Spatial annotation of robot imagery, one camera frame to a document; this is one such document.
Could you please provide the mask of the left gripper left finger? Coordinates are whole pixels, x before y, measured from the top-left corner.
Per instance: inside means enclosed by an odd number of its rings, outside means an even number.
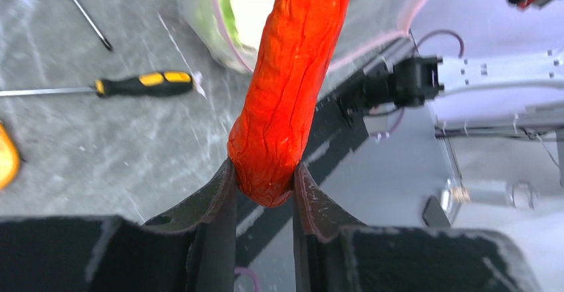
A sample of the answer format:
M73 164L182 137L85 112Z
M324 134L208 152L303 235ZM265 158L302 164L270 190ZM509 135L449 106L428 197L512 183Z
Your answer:
M139 225L120 216L1 218L2 291L232 291L236 187L226 160Z

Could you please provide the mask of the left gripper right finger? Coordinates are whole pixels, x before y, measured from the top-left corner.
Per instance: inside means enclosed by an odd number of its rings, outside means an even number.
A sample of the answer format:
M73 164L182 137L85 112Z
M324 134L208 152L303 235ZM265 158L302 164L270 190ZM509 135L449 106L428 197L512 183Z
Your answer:
M298 291L540 291L506 235L446 227L374 227L328 197L304 164L294 172Z

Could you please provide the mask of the orange carrot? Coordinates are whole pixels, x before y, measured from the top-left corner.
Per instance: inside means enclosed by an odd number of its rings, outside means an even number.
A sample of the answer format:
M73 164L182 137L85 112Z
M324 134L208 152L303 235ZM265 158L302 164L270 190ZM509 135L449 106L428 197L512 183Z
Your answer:
M318 95L350 0L274 0L241 114L227 141L240 191L274 208L293 193Z

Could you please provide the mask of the white cauliflower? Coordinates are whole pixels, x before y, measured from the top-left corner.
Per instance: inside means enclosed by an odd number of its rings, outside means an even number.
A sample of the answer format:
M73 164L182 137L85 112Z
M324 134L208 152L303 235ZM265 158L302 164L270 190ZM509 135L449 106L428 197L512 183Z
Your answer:
M274 0L218 0L229 39L236 47L257 50Z

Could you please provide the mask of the clear zip top bag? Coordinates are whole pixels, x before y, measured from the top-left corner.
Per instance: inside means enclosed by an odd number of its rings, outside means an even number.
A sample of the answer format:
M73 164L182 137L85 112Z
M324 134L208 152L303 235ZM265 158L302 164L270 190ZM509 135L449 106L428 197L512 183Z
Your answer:
M227 68L251 73L268 16L283 47L329 35L335 46L330 72L408 35L427 0L181 0L188 25L211 56Z

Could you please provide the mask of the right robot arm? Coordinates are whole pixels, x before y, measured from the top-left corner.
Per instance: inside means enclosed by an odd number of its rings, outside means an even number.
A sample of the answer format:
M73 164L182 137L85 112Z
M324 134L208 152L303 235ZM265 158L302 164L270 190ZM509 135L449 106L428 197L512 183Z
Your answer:
M351 64L368 52L408 36L429 0L351 0L328 72ZM446 94L513 86L563 87L563 49L543 53L508 53L464 62L445 57L438 66Z

